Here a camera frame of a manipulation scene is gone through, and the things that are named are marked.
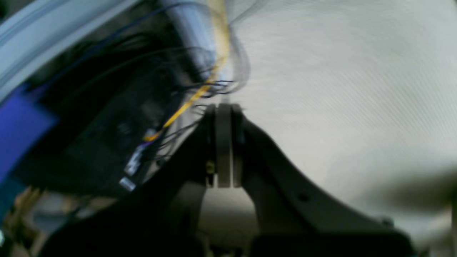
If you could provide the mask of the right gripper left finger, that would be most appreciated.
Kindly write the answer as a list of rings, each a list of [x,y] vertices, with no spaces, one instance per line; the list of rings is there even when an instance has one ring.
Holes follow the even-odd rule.
[[[173,156],[143,185],[70,223],[41,257],[205,257],[197,233],[208,188],[232,185],[232,107],[210,105]]]

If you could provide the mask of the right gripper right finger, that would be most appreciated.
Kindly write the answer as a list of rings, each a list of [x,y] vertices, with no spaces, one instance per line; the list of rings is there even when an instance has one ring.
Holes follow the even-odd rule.
[[[231,107],[233,182],[252,200],[252,257],[412,257],[410,238],[341,203],[304,176],[272,138]]]

